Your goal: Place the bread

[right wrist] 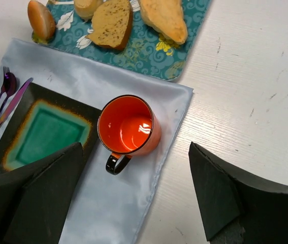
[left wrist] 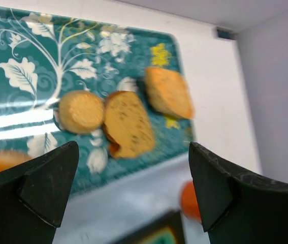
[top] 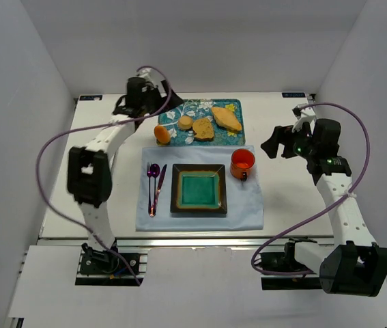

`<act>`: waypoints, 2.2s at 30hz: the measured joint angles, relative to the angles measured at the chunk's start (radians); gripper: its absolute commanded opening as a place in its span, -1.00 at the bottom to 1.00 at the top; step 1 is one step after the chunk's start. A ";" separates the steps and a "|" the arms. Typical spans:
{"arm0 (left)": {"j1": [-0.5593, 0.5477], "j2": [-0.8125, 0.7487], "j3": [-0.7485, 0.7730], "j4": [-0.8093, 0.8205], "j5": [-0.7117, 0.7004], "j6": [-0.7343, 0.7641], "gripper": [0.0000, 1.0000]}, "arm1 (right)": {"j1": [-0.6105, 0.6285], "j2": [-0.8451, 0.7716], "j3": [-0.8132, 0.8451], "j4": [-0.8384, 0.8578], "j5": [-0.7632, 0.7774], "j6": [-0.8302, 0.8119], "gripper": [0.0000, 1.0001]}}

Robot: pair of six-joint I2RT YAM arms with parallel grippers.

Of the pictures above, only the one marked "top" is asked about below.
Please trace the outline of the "small pale round bun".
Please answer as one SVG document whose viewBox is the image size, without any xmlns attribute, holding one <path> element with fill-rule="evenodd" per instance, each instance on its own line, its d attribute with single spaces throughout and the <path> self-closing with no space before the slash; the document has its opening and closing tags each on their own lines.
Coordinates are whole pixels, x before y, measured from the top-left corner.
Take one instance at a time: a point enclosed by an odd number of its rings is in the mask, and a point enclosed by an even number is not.
<svg viewBox="0 0 387 328">
<path fill-rule="evenodd" d="M 192 128 L 193 119 L 190 116 L 184 115 L 178 120 L 178 127 L 182 131 L 188 131 Z"/>
</svg>

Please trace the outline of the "round orange bread roll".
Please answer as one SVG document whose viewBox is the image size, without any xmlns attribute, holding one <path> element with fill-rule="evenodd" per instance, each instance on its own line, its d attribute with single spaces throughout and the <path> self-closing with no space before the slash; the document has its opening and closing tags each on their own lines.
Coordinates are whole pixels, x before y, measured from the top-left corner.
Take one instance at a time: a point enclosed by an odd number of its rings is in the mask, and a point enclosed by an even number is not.
<svg viewBox="0 0 387 328">
<path fill-rule="evenodd" d="M 162 125 L 158 125 L 154 128 L 154 136 L 160 144 L 169 144 L 171 142 L 169 131 Z"/>
</svg>

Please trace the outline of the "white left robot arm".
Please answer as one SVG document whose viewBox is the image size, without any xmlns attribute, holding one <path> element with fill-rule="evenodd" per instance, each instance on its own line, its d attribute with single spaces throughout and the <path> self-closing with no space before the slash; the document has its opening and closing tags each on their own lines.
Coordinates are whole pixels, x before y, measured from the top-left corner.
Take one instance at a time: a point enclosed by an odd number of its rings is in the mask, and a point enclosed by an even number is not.
<svg viewBox="0 0 387 328">
<path fill-rule="evenodd" d="M 85 225 L 90 229 L 87 244 L 94 251 L 115 248 L 115 236 L 106 205 L 113 187 L 111 160 L 140 125 L 139 122 L 118 123 L 155 112 L 164 113 L 184 103 L 165 80 L 161 84 L 166 96 L 161 95 L 158 86 L 149 77 L 129 78 L 126 94 L 115 104 L 111 125 L 102 129 L 85 146 L 73 147 L 69 151 L 67 190 L 78 203 Z"/>
</svg>

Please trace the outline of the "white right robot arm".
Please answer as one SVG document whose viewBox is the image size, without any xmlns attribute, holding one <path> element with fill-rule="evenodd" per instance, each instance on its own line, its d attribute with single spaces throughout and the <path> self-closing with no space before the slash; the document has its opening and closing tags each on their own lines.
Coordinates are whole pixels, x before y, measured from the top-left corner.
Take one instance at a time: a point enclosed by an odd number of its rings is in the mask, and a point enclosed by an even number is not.
<svg viewBox="0 0 387 328">
<path fill-rule="evenodd" d="M 314 126 L 305 122 L 300 129 L 277 126 L 262 143 L 271 159 L 283 145 L 284 158 L 306 160 L 326 206 L 334 247 L 327 249 L 308 237 L 291 238 L 283 253 L 261 255 L 261 269 L 270 275 L 314 273 L 326 293 L 376 297 L 387 276 L 387 248 L 380 247 L 369 232 L 351 193 L 352 171 L 338 155 L 340 134 L 339 122 L 318 119 Z"/>
</svg>

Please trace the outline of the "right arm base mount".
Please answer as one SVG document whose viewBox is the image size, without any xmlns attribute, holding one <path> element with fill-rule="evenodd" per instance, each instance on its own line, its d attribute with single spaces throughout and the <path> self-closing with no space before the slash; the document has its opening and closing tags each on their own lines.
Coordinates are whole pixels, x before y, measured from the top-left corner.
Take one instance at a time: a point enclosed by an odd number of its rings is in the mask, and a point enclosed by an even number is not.
<svg viewBox="0 0 387 328">
<path fill-rule="evenodd" d="M 267 275 L 261 278 L 262 290 L 321 290 L 316 274 L 305 275 L 308 268 L 294 259 L 295 244 L 317 241 L 308 238 L 290 238 L 281 252 L 262 252 L 255 260 L 255 265 L 264 271 L 291 272 L 293 275 Z"/>
</svg>

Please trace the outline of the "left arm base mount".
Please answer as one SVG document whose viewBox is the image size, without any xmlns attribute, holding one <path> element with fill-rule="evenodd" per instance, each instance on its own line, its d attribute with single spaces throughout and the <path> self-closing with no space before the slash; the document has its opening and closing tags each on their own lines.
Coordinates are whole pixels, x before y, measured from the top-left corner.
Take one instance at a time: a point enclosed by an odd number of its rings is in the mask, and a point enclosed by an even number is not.
<svg viewBox="0 0 387 328">
<path fill-rule="evenodd" d="M 142 282 L 146 271 L 147 254 L 134 248 L 115 249 L 124 257 L 137 279 Z M 74 284 L 106 287 L 139 286 L 122 260 L 107 251 L 95 251 L 86 243 L 81 245 Z"/>
</svg>

